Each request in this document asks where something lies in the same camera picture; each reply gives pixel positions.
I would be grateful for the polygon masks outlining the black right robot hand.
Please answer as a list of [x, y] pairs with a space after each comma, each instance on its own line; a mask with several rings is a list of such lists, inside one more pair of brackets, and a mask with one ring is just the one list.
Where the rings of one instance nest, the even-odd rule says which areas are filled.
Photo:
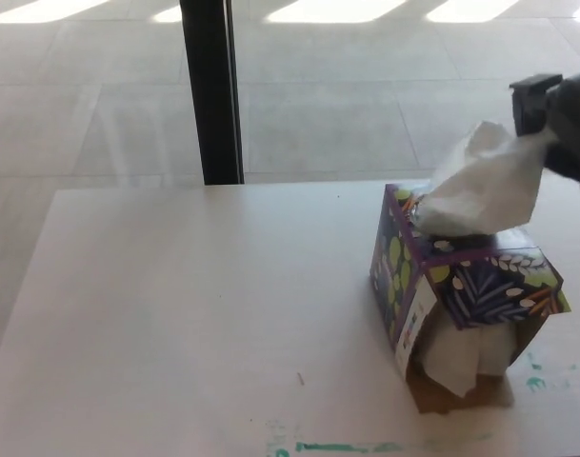
[[551, 131], [545, 168], [580, 184], [580, 73], [535, 74], [510, 89], [516, 134]]

